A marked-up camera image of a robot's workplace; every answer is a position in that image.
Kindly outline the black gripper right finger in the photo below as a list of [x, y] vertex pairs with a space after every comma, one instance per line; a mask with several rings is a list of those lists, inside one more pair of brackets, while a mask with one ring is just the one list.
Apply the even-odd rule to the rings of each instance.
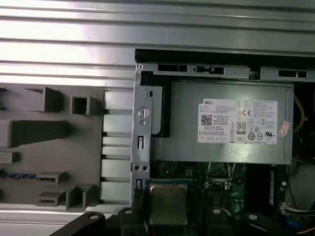
[[223, 208], [211, 208], [206, 214], [208, 236], [291, 236], [293, 230], [258, 213], [246, 213], [235, 220]]

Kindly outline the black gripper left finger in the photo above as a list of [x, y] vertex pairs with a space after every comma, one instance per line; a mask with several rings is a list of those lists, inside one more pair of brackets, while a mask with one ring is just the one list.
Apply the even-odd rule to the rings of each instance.
[[65, 236], [146, 236], [137, 211], [122, 209], [106, 218], [100, 212], [87, 212], [64, 226]]

